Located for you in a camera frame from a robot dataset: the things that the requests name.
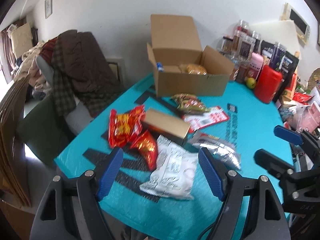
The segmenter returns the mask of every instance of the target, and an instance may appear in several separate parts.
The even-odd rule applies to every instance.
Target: silver foil bag
[[[201,131],[197,131],[188,143],[198,149],[207,148],[214,158],[220,160],[226,166],[241,170],[241,156],[236,152],[233,144]]]

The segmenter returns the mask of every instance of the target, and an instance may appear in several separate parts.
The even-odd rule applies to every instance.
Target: turquoise foam mat
[[[151,75],[141,80],[112,105],[105,109],[93,122],[86,127],[66,149],[55,159],[56,164],[68,178],[80,176],[95,166],[87,160],[83,153],[91,148],[111,152],[108,142],[101,135],[108,129],[109,113],[116,109],[124,113],[136,106],[134,101],[151,85]],[[290,146],[273,135],[276,125],[282,125],[280,115],[273,103],[266,105],[255,98],[251,90],[236,82],[229,83],[222,97],[200,97],[206,106],[221,106],[231,117],[229,122],[223,122],[202,129],[203,132],[227,139],[237,145],[241,154],[244,177],[258,178],[267,172],[255,164],[253,155],[258,149],[265,149],[284,161],[292,164]],[[227,110],[227,104],[237,107],[237,113]],[[159,111],[172,114],[166,107],[149,98],[145,101],[146,109],[152,107]],[[134,160],[125,154],[125,159]],[[141,182],[149,180],[150,172],[120,168],[128,176]],[[283,201],[282,191],[278,180],[268,176],[280,201]],[[212,224],[221,208],[222,203],[213,196],[204,174],[198,165],[191,194],[192,201],[181,201],[170,198],[159,198],[152,201],[130,190],[117,182],[113,183],[111,191],[101,202],[101,208],[111,216],[126,225],[147,235],[161,240],[195,240],[198,235]],[[238,223],[233,239],[239,239],[243,229],[249,197],[244,197]]]

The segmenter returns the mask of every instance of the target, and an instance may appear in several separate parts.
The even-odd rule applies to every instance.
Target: white snack bag
[[[150,181],[142,183],[140,190],[160,197],[192,200],[190,194],[198,164],[198,153],[190,153],[160,135],[157,140],[157,168]]]

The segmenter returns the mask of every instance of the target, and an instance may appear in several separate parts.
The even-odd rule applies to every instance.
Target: green apple
[[[254,78],[251,77],[247,79],[246,85],[248,88],[254,89],[256,87],[256,84],[257,84],[257,81]]]

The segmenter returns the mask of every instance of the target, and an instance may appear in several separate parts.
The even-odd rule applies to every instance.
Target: barcode
[[[201,120],[200,123],[201,123],[201,125],[207,125],[207,124],[212,123],[212,121],[210,119],[204,119],[204,120]]]

